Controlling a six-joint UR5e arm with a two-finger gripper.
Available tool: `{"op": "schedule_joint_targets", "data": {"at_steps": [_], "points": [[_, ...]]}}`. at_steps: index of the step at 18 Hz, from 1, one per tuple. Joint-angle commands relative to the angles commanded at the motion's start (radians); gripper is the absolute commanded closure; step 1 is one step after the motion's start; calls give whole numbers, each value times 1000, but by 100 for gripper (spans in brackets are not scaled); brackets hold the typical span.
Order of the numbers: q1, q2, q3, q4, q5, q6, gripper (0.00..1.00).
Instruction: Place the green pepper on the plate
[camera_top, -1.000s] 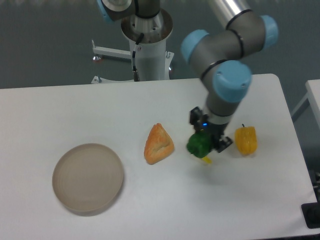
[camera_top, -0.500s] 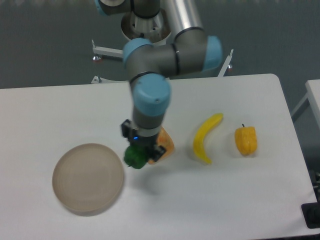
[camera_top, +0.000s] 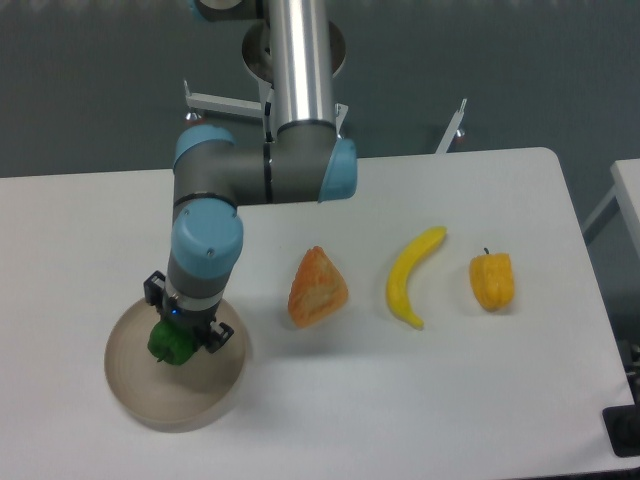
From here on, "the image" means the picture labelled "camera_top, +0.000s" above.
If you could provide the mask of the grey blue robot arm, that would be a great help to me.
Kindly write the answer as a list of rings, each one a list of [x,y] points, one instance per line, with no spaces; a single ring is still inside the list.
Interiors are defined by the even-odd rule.
[[[159,362],[184,364],[200,349],[219,350],[233,329],[216,318],[243,246],[244,205],[350,198],[357,153],[339,135],[332,80],[344,55],[331,40],[322,1],[195,1],[209,22],[253,19],[270,95],[265,140],[236,146],[225,129],[199,124],[179,137],[173,163],[171,250],[165,272],[144,283],[159,315],[147,347]]]

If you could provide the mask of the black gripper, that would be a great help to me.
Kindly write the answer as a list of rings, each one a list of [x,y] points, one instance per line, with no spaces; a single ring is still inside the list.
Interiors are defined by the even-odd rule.
[[[145,302],[162,310],[162,317],[186,333],[196,349],[204,347],[211,354],[220,350],[235,330],[226,323],[215,322],[219,304],[199,311],[183,309],[175,299],[165,295],[165,281],[165,275],[156,270],[143,282]]]

